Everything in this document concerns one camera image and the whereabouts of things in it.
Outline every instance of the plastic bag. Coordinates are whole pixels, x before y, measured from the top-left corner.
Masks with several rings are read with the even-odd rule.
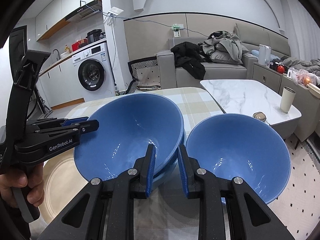
[[[302,84],[307,86],[309,83],[317,85],[317,76],[309,73],[307,70],[300,69],[298,71],[292,71],[292,81],[298,85]]]

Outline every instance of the gray clothing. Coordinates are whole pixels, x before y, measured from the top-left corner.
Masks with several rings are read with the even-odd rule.
[[[223,31],[219,37],[208,39],[203,42],[203,51],[211,56],[214,52],[228,52],[232,60],[240,62],[242,53],[249,51],[245,46],[241,45],[241,41],[235,33]]]
[[[296,57],[289,57],[283,61],[283,65],[293,67],[296,70],[304,69],[310,73],[313,73],[314,71],[320,71],[320,59],[304,61]]]

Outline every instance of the blue bowl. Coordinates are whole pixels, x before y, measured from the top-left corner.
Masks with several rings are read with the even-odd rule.
[[[189,134],[186,150],[219,178],[243,178],[267,204],[289,180],[291,160],[284,141],[250,116],[220,114],[203,120]]]
[[[184,131],[177,105],[166,97],[138,93],[120,97],[98,109],[99,129],[81,136],[74,159],[80,174],[90,181],[117,177],[143,157],[149,143],[156,146],[154,177],[171,166]]]
[[[187,142],[187,135],[186,135],[186,131],[184,131],[181,144],[186,145],[186,142]],[[177,152],[177,158],[174,160],[173,164],[167,165],[166,170],[164,170],[159,176],[153,178],[152,190],[154,190],[156,187],[158,187],[159,185],[161,185],[162,183],[166,182],[169,179],[170,175],[172,174],[174,168],[177,166],[177,163],[178,163],[178,149],[176,152]]]

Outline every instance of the range hood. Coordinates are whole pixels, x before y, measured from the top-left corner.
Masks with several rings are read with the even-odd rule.
[[[102,2],[100,0],[94,0],[68,14],[66,21],[80,22],[98,12],[102,12]]]

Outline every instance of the beige cup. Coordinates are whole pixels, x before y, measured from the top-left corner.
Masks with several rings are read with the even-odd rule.
[[[281,97],[280,109],[282,112],[289,112],[292,102],[294,100],[294,96],[296,92],[293,91],[291,88],[284,87]]]

